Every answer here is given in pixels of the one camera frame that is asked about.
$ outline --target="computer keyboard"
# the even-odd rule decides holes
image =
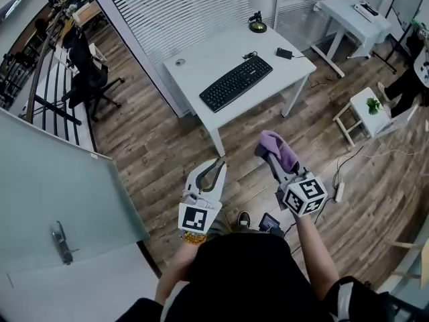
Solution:
[[[262,58],[254,56],[210,85],[200,94],[200,98],[213,112],[217,112],[246,93],[272,70]]]

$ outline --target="black shirt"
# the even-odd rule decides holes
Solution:
[[[379,306],[377,295],[355,282],[351,310],[362,301]],[[188,281],[174,299],[166,321],[332,321],[338,285],[324,302],[314,294],[284,239],[264,233],[231,233],[201,245]],[[163,307],[139,299],[118,321],[159,321]]]

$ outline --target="door handle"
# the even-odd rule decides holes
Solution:
[[[70,250],[66,242],[67,238],[66,238],[66,234],[64,233],[64,229],[62,228],[61,222],[57,221],[56,224],[58,226],[58,230],[52,229],[52,237],[54,238],[54,242],[58,250],[58,253],[60,254],[62,262],[65,265],[70,265],[73,262],[72,253],[79,249]]]

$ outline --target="green plant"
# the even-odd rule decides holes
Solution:
[[[369,108],[368,112],[370,115],[376,115],[381,109],[380,102],[378,100],[375,100],[374,98],[368,98],[367,106]]]

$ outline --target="shoe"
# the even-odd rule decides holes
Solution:
[[[246,211],[240,212],[240,214],[237,218],[237,225],[239,227],[245,226],[245,227],[250,228],[251,219],[250,219],[250,215]]]
[[[387,115],[389,116],[389,118],[391,118],[391,109],[390,109],[390,106],[388,104],[383,104],[383,109],[387,113]]]
[[[384,91],[384,89],[386,88],[385,85],[383,85],[381,82],[377,83],[377,87],[380,90],[381,94],[383,95],[383,98],[390,103],[391,100],[387,97],[386,92]]]

